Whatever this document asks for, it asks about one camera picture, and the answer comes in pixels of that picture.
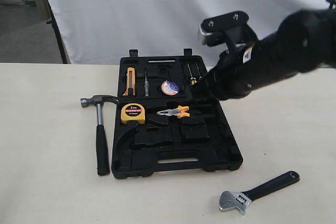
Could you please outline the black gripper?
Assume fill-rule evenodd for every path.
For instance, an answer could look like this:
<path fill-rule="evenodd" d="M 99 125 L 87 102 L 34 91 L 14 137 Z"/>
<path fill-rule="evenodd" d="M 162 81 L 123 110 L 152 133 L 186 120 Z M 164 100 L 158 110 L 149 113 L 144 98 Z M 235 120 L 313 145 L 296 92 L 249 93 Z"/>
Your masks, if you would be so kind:
<path fill-rule="evenodd" d="M 239 46 L 236 50 L 224 50 L 219 55 L 217 64 L 190 87 L 192 98 L 216 98 L 225 101 L 248 96 L 252 89 L 248 84 L 240 82 L 238 68 L 243 64 L 245 50 L 251 46 L 247 44 Z"/>

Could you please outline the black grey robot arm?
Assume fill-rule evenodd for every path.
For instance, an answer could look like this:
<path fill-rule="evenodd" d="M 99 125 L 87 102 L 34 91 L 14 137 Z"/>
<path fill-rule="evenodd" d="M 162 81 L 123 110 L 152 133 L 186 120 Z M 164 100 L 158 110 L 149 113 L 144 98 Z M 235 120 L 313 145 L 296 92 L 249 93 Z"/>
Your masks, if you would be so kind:
<path fill-rule="evenodd" d="M 217 64 L 191 86 L 194 98 L 240 99 L 255 90 L 316 70 L 335 67 L 335 10 L 301 9 L 278 29 L 259 39 L 239 12 L 205 19 L 199 28 L 202 44 L 227 45 Z"/>

